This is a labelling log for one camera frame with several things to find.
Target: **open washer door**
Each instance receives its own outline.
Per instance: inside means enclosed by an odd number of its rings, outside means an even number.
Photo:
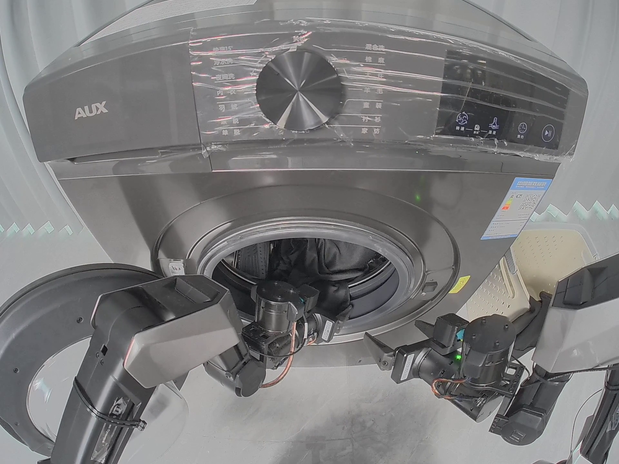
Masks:
[[[31,450],[51,455],[74,376],[93,333],[99,296],[159,276],[143,268],[93,264],[68,268],[21,289],[0,309],[0,425]],[[181,434],[188,407],[184,380],[161,385],[121,462],[150,463]]]

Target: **washer door opening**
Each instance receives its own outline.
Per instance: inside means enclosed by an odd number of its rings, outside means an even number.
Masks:
[[[218,187],[227,187],[228,177],[243,174],[222,174]],[[275,183],[271,179],[279,174],[269,174],[269,181]],[[317,172],[314,177],[322,175]],[[380,172],[373,173],[374,178],[380,176]],[[253,174],[247,182],[256,178]],[[274,263],[271,254],[280,243],[292,241],[340,241],[350,246],[347,249],[367,252],[363,260],[337,269],[354,270],[344,277],[354,312],[329,346],[312,350],[316,354],[312,365],[340,365],[344,361],[326,360],[327,351],[343,352],[347,348],[334,345],[357,341],[359,348],[350,349],[355,350],[353,357],[358,356],[357,350],[361,352],[358,362],[366,352],[361,342],[365,332],[399,336],[400,328],[410,324],[402,330],[409,337],[413,320],[445,297],[459,268],[459,253],[449,231],[411,203],[359,188],[285,183],[211,198],[178,215],[158,238],[153,266],[166,276],[182,273],[213,278],[232,290],[241,314],[251,321],[254,305],[248,291],[272,267],[266,257]],[[260,251],[250,251],[254,245]],[[247,251],[237,253],[243,248]],[[250,267],[260,253],[262,258]],[[329,267],[327,275],[334,269]]]
[[[352,306],[350,319],[386,304],[398,290],[398,272],[380,252],[333,239],[275,239],[242,247],[215,267],[213,279],[230,289],[242,316],[251,320],[251,288],[281,280],[320,291],[319,305],[334,313]]]

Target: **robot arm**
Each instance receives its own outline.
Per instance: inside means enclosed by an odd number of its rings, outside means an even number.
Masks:
[[[164,278],[102,295],[95,332],[74,380],[50,464],[118,462],[155,388],[216,356],[246,353],[228,290],[205,276]],[[247,356],[237,378],[265,370]]]
[[[133,431],[145,429],[140,417],[155,388],[201,364],[237,396],[253,395],[266,369],[290,358],[291,333],[300,349],[310,338],[330,341],[346,321],[350,308],[322,311],[318,295],[260,282],[256,321],[244,327],[230,292],[202,275],[103,294],[51,458],[41,464],[116,464]]]
[[[613,364],[618,359],[619,255],[559,281],[541,310],[545,318],[535,318],[543,321],[541,332],[528,331],[522,342],[535,346],[535,366],[518,390],[524,367],[513,357],[516,329],[503,316],[468,323],[449,314],[435,325],[417,321],[429,339],[395,350],[369,334],[364,342],[396,383],[421,378],[437,397],[448,399],[476,422],[500,404],[490,432],[513,445],[528,445],[542,435],[574,373],[607,371],[596,414],[567,461],[605,464],[619,432],[619,365]]]

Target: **black cloth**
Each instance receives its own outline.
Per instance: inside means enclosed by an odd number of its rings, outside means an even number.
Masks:
[[[537,346],[551,302],[551,294],[540,292],[540,300],[536,301],[534,298],[529,298],[529,311],[514,320],[517,335],[512,355],[516,359]]]
[[[270,259],[270,278],[320,292],[318,306],[337,315],[350,305],[349,282],[368,269],[376,251],[331,239],[282,239]]]

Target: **instruction sticker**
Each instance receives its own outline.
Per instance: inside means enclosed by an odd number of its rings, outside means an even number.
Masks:
[[[462,287],[464,287],[466,283],[468,282],[469,278],[470,278],[470,275],[461,276],[460,278],[458,278],[458,281],[453,286],[453,288],[449,291],[449,294],[457,294],[458,292],[460,292],[462,290]]]
[[[517,237],[551,182],[552,179],[516,177],[482,239]]]

